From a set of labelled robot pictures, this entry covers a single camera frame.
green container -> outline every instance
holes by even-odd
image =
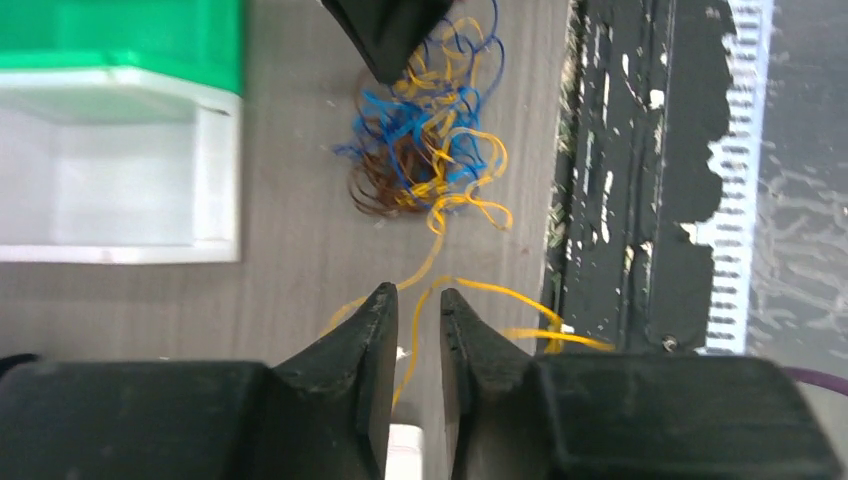
[[[243,91],[243,0],[0,0],[0,73],[136,67]]]

screw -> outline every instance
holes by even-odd
[[[671,335],[666,335],[662,339],[662,346],[663,350],[665,350],[666,352],[673,352],[677,350],[677,339]]]

yellow string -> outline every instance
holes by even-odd
[[[477,69],[479,67],[479,61],[482,55],[474,55],[469,61],[467,55],[465,55],[464,53],[451,50],[447,47],[447,45],[449,45],[448,40],[464,27],[472,28],[479,36],[480,40],[483,40],[485,38],[485,35],[483,34],[483,31],[476,20],[474,20],[473,18],[460,19],[459,21],[454,23],[454,26],[452,28],[447,29],[442,34],[442,50],[446,59],[444,70],[429,70],[429,66],[424,60],[423,49],[420,49],[412,57],[412,66],[408,69],[408,78],[396,83],[392,89],[395,96],[402,101],[416,102],[417,104],[421,105],[422,108],[425,108],[425,105],[430,105],[428,113],[431,115],[431,118],[427,123],[424,124],[424,128],[426,128],[427,131],[436,132],[438,136],[443,138],[441,148],[431,148],[430,151],[430,163],[434,171],[436,172],[434,179],[428,183],[415,185],[411,189],[411,193],[404,192],[404,194],[401,195],[401,198],[397,199],[401,203],[405,203],[407,205],[415,205],[418,201],[422,199],[434,197],[437,198],[427,215],[427,226],[436,235],[436,238],[433,241],[433,245],[430,248],[430,252],[427,254],[427,257],[424,259],[424,262],[421,264],[418,270],[414,274],[412,274],[412,276],[397,284],[398,291],[403,291],[408,289],[409,287],[412,287],[413,285],[416,285],[418,282],[421,281],[421,279],[423,279],[427,275],[427,273],[432,268],[436,257],[439,255],[442,250],[442,247],[444,246],[444,239],[445,235],[447,234],[446,213],[451,209],[463,205],[471,205],[479,209],[483,213],[483,215],[486,216],[489,222],[498,230],[506,231],[512,228],[513,216],[512,212],[507,207],[496,202],[481,200],[477,197],[477,192],[481,187],[494,182],[496,179],[500,178],[506,171],[507,165],[509,163],[509,155],[506,147],[504,146],[500,138],[490,133],[472,130],[465,127],[454,127],[454,123],[457,118],[457,112],[441,108],[456,103],[457,94],[455,92],[458,91],[458,88],[460,86],[462,86],[461,83],[465,81],[464,77],[469,72],[471,73],[471,80],[468,86],[470,86],[471,88],[475,88],[476,85]],[[426,93],[424,93],[422,95],[422,92],[427,91],[454,93],[447,93],[442,95],[434,94],[432,96],[428,96]],[[466,106],[465,108],[474,108],[474,105],[471,105],[470,107]],[[489,159],[486,170],[482,172],[482,174],[477,180],[470,182],[463,193],[449,192],[447,189],[446,182],[447,169],[449,168],[449,165],[456,163],[456,160],[450,155],[449,151],[451,143],[457,135],[474,136],[479,140],[488,142],[492,146],[492,154]],[[495,219],[493,211],[499,211],[503,214],[503,222],[498,222]],[[547,338],[551,341],[548,342],[548,346],[545,349],[546,353],[557,353],[562,351],[563,342],[578,342],[587,345],[591,348],[596,348],[600,350],[612,350],[613,348],[611,345],[590,338],[581,337],[579,335],[560,333],[560,330],[563,325],[563,320],[559,315],[557,315],[555,312],[545,307],[544,305],[518,292],[515,292],[499,285],[476,282],[459,277],[442,276],[439,277],[435,282],[433,282],[433,284],[430,285],[430,287],[421,295],[421,297],[418,299],[418,304],[415,307],[415,313],[412,318],[412,354],[410,356],[409,366],[403,377],[403,380],[401,381],[398,388],[395,390],[394,396],[392,398],[393,408],[394,405],[397,403],[398,399],[400,398],[400,395],[403,392],[404,388],[406,388],[406,386],[411,381],[412,376],[415,372],[415,366],[417,364],[419,350],[418,330],[421,318],[421,311],[424,308],[424,304],[436,288],[450,282],[456,282],[458,285],[468,288],[508,295],[527,305],[530,305],[531,307],[541,312],[548,319],[550,329],[552,330],[544,331],[534,329],[509,329],[505,332],[505,335],[508,338]],[[330,318],[330,324],[325,330],[324,334],[329,333],[332,329],[334,329],[339,324],[342,318],[344,318],[351,310],[358,308],[363,303],[365,303],[365,300],[367,300],[367,298],[368,297],[360,297],[342,306]]]

string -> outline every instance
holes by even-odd
[[[337,154],[354,162],[348,191],[361,212],[380,216],[427,214],[426,223],[435,239],[418,270],[397,284],[398,291],[416,285],[431,270],[444,246],[448,213],[470,206],[483,213],[498,230],[507,231],[513,224],[512,212],[507,207],[479,197],[481,188],[500,178],[509,164],[503,142],[481,131],[479,118],[500,82],[506,60],[503,42],[496,33],[497,1],[492,3],[495,15],[489,34],[484,34],[473,18],[456,22],[444,19],[445,28],[431,35],[413,54],[404,78],[386,92],[365,89],[358,82],[355,138],[335,149]],[[441,52],[441,58],[436,58],[437,52]],[[498,70],[495,79],[481,90],[478,88],[481,61],[491,52],[498,54]],[[491,148],[488,157],[482,154],[481,143]],[[502,217],[500,222],[495,218],[498,213]],[[546,353],[562,351],[564,342],[578,342],[601,350],[613,348],[590,338],[559,333],[562,318],[523,294],[498,285],[442,276],[419,298],[413,316],[410,363],[393,396],[393,406],[415,372],[423,306],[434,289],[450,282],[508,295],[540,311],[554,331],[510,329],[504,333],[513,339],[548,338],[551,341]],[[366,299],[363,296],[342,306],[330,319],[324,334]]]

brown string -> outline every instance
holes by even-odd
[[[368,79],[367,73],[364,71],[357,79],[354,105],[359,115],[365,119],[369,130],[377,136],[381,133],[379,119],[364,116],[360,104],[362,90]],[[429,210],[428,205],[436,201],[435,194],[431,195],[432,198],[422,198],[420,204],[406,205],[398,202],[398,199],[406,193],[403,187],[404,180],[409,185],[416,185],[427,183],[436,177],[429,150],[439,148],[439,142],[433,135],[428,134],[422,135],[421,140],[428,147],[427,150],[422,150],[410,133],[401,137],[393,145],[381,146],[376,153],[365,154],[361,161],[353,166],[348,176],[347,186],[357,210],[367,215],[380,217],[394,217],[401,213],[424,213]],[[365,140],[360,139],[363,150],[365,143]],[[390,148],[397,158],[403,178],[392,167]],[[437,167],[444,171],[445,161],[438,159],[436,162]]]

